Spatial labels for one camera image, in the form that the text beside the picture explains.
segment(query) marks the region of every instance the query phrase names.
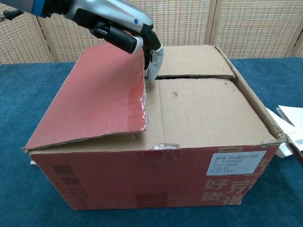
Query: robotic finger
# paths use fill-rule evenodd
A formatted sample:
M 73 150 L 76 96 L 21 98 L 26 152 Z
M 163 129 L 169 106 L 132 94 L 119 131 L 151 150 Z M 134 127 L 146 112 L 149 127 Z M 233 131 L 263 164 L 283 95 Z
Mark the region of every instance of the robotic finger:
M 152 18 L 126 0 L 0 0 L 32 13 L 50 17 L 63 15 L 85 27 L 97 38 L 132 54 L 143 48 L 149 81 L 156 79 L 163 62 L 164 50 L 153 31 Z

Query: robotic hand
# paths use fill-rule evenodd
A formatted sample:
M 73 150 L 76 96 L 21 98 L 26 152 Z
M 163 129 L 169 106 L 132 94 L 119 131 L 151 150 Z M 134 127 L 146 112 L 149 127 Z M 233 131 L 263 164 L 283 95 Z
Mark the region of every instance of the robotic hand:
M 164 50 L 153 32 L 153 20 L 143 10 L 126 0 L 0 0 L 38 17 L 63 15 L 85 27 L 97 38 L 132 54 L 143 48 L 149 81 L 156 79 L 163 62 Z M 0 22 L 8 16 L 0 15 Z

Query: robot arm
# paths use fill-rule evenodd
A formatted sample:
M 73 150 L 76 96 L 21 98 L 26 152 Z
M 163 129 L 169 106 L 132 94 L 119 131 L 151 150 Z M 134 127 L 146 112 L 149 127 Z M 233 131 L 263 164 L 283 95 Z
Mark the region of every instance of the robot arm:
M 163 61 L 164 50 L 153 31 L 152 18 L 126 0 L 0 0 L 38 17 L 63 15 L 85 27 L 97 38 L 132 54 L 144 50 L 148 80 L 154 80 Z

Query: torn cardboard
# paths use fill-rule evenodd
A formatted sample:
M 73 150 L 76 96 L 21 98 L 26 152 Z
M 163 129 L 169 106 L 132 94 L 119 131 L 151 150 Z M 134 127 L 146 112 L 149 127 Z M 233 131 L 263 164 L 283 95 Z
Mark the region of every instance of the torn cardboard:
M 135 59 L 123 56 L 126 65 Z M 102 60 L 94 60 L 101 68 Z M 138 62 L 143 68 L 142 57 Z M 73 71 L 62 89 L 74 91 Z M 39 142 L 43 136 L 37 134 L 36 145 L 30 144 L 32 137 L 26 149 L 75 210 L 238 205 L 284 137 L 235 71 L 213 46 L 167 47 L 161 79 L 146 84 L 147 131 L 140 132 L 139 127 L 136 133 L 128 128 L 112 131 L 114 135 L 98 131 L 89 138 L 88 129 L 80 134 L 81 141 L 67 142 L 64 135 L 56 146 L 49 140 Z M 97 76 L 75 79 L 92 80 L 77 83 L 89 93 Z M 62 89 L 53 103 L 63 104 L 65 99 L 58 99 Z M 91 123 L 95 118 L 88 121 L 95 131 L 98 125 Z M 78 135 L 70 133 L 77 140 Z

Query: clear tape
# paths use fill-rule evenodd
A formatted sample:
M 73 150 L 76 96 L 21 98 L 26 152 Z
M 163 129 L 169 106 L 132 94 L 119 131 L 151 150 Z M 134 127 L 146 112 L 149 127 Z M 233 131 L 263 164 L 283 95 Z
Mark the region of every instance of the clear tape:
M 158 143 L 153 146 L 154 150 L 179 150 L 179 144 L 166 144 L 166 143 Z

